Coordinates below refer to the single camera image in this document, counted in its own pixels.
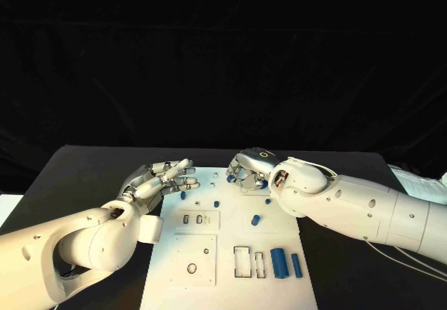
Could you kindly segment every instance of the black table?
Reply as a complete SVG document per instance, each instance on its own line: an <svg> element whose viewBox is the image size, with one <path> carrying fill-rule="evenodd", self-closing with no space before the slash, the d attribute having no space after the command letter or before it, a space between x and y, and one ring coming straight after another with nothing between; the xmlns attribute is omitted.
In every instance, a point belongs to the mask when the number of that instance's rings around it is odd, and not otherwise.
<svg viewBox="0 0 447 310"><path fill-rule="evenodd" d="M238 150L218 149L62 147L26 192L0 233L6 234L86 209L101 207L117 197L127 175L146 163L191 158L197 166L227 167L237 152ZM282 153L328 166L339 174L375 181L404 191L378 154ZM300 218L299 225L321 310L447 307L445 282L390 261L365 242L325 229L309 218ZM133 258L122 270L75 295L58 309L139 309L152 247L139 243ZM401 258L387 246L383 245L381 249Z"/></svg>

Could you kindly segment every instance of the robotic hand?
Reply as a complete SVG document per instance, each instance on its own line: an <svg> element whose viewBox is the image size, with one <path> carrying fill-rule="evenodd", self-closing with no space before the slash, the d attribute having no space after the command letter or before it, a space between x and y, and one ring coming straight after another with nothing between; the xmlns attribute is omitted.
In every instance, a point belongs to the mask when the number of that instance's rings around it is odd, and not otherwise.
<svg viewBox="0 0 447 310"><path fill-rule="evenodd" d="M52 308L124 266L137 241L159 242L163 219L146 214L163 195L199 188L197 178L179 177L195 173L192 164L184 160L145 165L101 208L0 236L2 308ZM54 266L55 249L78 266L64 276Z"/></svg>
<svg viewBox="0 0 447 310"><path fill-rule="evenodd" d="M267 186L283 210L370 242L409 249L447 264L447 207L375 182L338 175L328 167L264 149L243 150L227 171L228 182Z"/></svg>

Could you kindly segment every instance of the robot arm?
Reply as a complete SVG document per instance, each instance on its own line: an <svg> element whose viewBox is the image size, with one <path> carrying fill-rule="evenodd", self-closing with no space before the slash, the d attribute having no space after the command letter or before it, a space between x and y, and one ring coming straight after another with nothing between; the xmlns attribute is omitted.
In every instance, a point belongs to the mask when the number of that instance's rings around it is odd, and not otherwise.
<svg viewBox="0 0 447 310"><path fill-rule="evenodd" d="M0 236L5 309L52 308L124 266L137 241L158 243L163 220L146 214L163 195L199 188L197 178L178 177L195 173L192 164L184 160L143 166L117 199L101 208ZM84 273L60 275L55 250L67 263L84 267Z"/></svg>
<svg viewBox="0 0 447 310"><path fill-rule="evenodd" d="M228 168L228 181L238 182L241 187L248 182L238 178L240 172L246 167L251 172L254 161L261 160L254 158L256 153L276 156L259 148L237 155ZM264 180L269 181L272 196L290 215L308 216L355 239L394 245L447 264L445 205L375 182L338 175L329 168L296 158L280 162L269 171L250 172L248 179L257 182L246 188L259 189Z"/></svg>

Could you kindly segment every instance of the hole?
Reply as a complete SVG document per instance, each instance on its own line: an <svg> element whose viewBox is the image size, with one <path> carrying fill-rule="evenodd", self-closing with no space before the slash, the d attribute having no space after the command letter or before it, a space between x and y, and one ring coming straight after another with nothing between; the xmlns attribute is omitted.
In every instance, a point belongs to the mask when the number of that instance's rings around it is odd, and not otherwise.
<svg viewBox="0 0 447 310"><path fill-rule="evenodd" d="M194 273L197 272L197 270L198 270L197 264L191 263L191 264L188 265L186 270L188 270L188 272L189 272L191 274L194 274Z"/></svg>
<svg viewBox="0 0 447 310"><path fill-rule="evenodd" d="M22 255L26 260L31 260L31 250L26 246L22 248Z"/></svg>

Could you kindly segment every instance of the robot forearm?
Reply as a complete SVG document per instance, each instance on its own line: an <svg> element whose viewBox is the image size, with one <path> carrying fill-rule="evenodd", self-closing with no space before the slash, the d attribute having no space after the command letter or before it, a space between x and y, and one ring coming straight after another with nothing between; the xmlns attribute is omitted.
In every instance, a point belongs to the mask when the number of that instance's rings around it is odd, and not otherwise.
<svg viewBox="0 0 447 310"><path fill-rule="evenodd" d="M326 177L290 158L270 174L285 211L352 238L403 247L447 264L447 208L375 182Z"/></svg>

